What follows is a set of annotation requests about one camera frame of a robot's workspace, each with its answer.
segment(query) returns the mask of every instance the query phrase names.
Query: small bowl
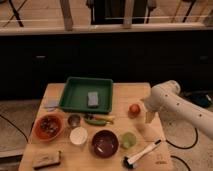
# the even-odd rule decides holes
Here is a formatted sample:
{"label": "small bowl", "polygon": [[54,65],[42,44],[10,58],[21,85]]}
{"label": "small bowl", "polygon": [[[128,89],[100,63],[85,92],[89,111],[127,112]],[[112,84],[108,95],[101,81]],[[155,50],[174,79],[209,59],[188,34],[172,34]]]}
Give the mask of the small bowl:
{"label": "small bowl", "polygon": [[108,158],[114,155],[118,149],[116,135],[108,130],[97,132],[92,139],[94,153],[101,158]]}
{"label": "small bowl", "polygon": [[70,141],[76,146],[82,146],[87,141],[88,133],[83,127],[76,127],[70,133]]}
{"label": "small bowl", "polygon": [[63,129],[63,118],[59,114],[49,114],[38,119],[34,127],[35,137],[44,142],[55,139]]}

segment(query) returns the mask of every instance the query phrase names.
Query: apple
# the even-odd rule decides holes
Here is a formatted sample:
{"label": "apple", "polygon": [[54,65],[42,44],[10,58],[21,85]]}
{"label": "apple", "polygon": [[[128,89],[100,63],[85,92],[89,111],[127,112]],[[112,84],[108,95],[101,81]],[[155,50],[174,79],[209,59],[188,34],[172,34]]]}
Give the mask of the apple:
{"label": "apple", "polygon": [[132,104],[129,106],[129,117],[135,118],[137,117],[141,112],[140,106],[138,104]]}

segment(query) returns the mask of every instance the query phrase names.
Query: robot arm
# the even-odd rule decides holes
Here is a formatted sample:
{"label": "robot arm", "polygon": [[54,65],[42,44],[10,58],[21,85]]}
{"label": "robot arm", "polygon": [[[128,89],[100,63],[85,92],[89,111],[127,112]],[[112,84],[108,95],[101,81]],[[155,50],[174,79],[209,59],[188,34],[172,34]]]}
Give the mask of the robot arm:
{"label": "robot arm", "polygon": [[180,86],[176,81],[155,85],[151,95],[144,100],[148,111],[157,112],[160,107],[183,116],[188,122],[213,140],[213,113],[178,96]]}

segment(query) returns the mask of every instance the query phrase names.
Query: black cabinet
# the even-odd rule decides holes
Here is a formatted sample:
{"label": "black cabinet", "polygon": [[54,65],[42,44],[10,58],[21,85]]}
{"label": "black cabinet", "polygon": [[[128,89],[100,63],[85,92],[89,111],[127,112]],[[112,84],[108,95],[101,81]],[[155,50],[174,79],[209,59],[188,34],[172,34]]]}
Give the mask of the black cabinet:
{"label": "black cabinet", "polygon": [[0,98],[41,98],[69,76],[212,90],[212,40],[211,30],[2,36]]}

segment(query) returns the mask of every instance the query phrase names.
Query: orange bowl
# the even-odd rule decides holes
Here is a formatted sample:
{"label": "orange bowl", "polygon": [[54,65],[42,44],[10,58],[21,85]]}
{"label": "orange bowl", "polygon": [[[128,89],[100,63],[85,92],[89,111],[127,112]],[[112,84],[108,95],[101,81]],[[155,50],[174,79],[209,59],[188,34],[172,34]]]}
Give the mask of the orange bowl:
{"label": "orange bowl", "polygon": [[59,114],[49,114],[37,120],[34,127],[34,135],[40,141],[51,141],[61,133],[62,129],[62,116]]}

